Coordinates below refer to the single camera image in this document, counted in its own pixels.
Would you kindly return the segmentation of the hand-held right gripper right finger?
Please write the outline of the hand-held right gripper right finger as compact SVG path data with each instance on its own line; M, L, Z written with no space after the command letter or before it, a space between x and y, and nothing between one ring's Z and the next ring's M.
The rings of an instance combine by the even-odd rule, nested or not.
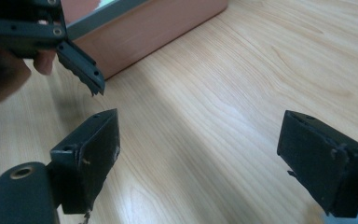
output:
M322 121L284 112L277 154L328 215L358 216L358 142Z

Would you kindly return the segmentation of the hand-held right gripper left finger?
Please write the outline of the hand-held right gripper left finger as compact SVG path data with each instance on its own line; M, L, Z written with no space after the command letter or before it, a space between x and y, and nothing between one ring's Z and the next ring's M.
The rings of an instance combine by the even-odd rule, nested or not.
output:
M118 112L92 115L50 151L54 202L65 214L93 209L120 153Z

